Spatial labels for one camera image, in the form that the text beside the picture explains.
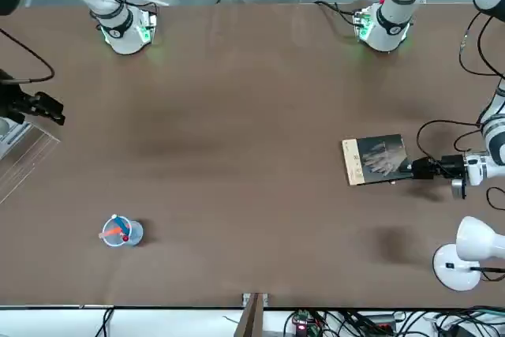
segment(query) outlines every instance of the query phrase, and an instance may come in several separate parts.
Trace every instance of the book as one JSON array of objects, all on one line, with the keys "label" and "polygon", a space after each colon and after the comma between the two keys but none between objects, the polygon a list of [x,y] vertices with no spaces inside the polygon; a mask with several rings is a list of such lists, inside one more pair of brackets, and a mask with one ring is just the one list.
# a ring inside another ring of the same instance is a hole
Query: book
[{"label": "book", "polygon": [[342,141],[350,185],[412,178],[401,134]]}]

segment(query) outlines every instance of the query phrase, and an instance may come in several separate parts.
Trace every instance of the lamp shade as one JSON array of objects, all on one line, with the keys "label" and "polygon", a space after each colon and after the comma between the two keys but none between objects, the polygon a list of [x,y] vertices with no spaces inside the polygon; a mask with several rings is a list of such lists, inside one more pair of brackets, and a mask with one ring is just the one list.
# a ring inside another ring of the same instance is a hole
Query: lamp shade
[{"label": "lamp shade", "polygon": [[479,219],[467,216],[459,224],[456,252],[462,260],[505,258],[505,236],[495,233]]}]

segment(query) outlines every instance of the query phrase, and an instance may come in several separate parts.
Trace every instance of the table surface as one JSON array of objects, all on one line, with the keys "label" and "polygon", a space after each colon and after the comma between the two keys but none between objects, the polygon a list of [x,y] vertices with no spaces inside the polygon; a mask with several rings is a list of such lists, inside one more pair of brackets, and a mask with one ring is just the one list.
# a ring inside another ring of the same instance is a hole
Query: table surface
[{"label": "table surface", "polygon": [[[422,123],[477,118],[497,80],[458,66],[474,13],[422,6],[400,49],[378,54],[316,5],[169,8],[155,44],[129,57],[84,8],[3,18],[56,69],[25,90],[59,98],[67,122],[0,205],[0,303],[232,306],[259,291],[274,306],[502,305],[500,284],[455,293],[432,272],[463,216],[503,231],[487,186],[465,201],[443,180],[350,187],[341,150],[401,133],[418,158]],[[497,67],[503,33],[496,22],[484,37]],[[470,39],[465,60],[483,69],[475,50]],[[15,77],[44,73],[7,40],[0,57]],[[423,144],[451,154],[466,130],[435,125]],[[98,239],[113,213],[143,223],[141,246]]]}]

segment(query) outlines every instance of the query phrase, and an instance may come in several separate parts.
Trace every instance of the clear plastic cup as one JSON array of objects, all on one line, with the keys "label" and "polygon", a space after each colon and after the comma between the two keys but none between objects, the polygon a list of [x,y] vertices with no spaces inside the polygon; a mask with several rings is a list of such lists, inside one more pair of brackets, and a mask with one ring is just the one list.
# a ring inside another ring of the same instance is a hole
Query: clear plastic cup
[{"label": "clear plastic cup", "polygon": [[[140,240],[142,240],[142,236],[144,236],[144,228],[142,224],[138,221],[133,221],[127,219],[125,216],[117,216],[121,219],[121,221],[128,228],[128,238],[125,241],[124,235],[121,234],[110,234],[108,236],[102,237],[103,242],[109,245],[111,248],[117,248],[119,246],[127,245],[127,246],[135,246]],[[117,229],[118,224],[114,221],[114,217],[111,217],[103,226],[102,233],[106,234],[108,231]]]}]

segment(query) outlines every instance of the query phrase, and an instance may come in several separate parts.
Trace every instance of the white lamp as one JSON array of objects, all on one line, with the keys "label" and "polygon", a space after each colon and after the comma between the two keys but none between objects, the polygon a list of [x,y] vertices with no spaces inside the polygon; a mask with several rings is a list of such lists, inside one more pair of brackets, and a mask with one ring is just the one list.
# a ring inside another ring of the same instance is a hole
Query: white lamp
[{"label": "white lamp", "polygon": [[433,256],[433,270],[438,280],[454,291],[472,290],[481,281],[479,271],[470,268],[479,268],[476,261],[465,261],[458,257],[456,244],[439,247]]},{"label": "white lamp", "polygon": [[459,224],[456,244],[444,245],[433,256],[433,270],[439,281],[452,290],[472,290],[481,281],[481,272],[503,269],[481,268],[479,260],[491,256],[505,258],[505,236],[486,223],[467,216]]},{"label": "white lamp", "polygon": [[495,233],[479,219],[467,216],[459,224],[456,251],[462,260],[505,258],[505,236]]}]

